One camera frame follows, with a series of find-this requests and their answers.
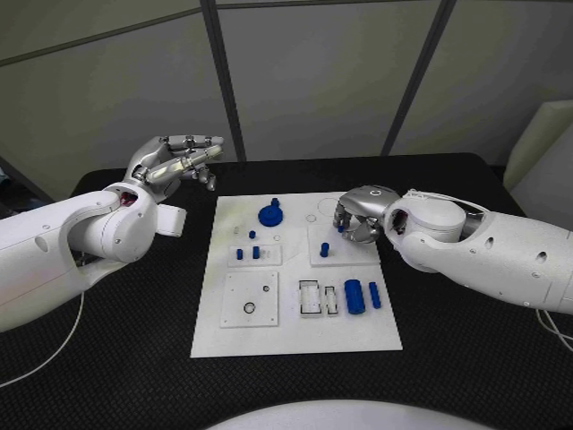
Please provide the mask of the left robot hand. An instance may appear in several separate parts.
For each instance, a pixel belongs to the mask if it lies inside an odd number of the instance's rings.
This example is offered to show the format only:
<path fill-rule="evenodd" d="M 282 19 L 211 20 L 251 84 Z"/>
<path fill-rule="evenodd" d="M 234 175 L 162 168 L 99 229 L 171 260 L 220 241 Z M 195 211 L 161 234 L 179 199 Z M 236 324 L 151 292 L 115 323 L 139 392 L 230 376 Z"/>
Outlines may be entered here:
<path fill-rule="evenodd" d="M 177 191 L 182 180 L 198 181 L 215 190 L 215 176 L 207 161 L 223 153 L 224 139 L 208 135 L 153 137 L 130 156 L 123 182 L 141 187 L 156 203 Z"/>

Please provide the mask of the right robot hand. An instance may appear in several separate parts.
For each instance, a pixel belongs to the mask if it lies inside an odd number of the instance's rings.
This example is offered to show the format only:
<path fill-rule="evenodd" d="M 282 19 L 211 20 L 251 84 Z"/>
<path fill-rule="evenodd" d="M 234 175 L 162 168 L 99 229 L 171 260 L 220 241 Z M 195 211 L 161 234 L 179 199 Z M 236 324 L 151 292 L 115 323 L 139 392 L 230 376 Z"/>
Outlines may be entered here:
<path fill-rule="evenodd" d="M 398 199 L 397 192 L 380 185 L 361 185 L 339 197 L 332 226 L 345 240 L 361 244 L 377 241 L 385 212 Z"/>

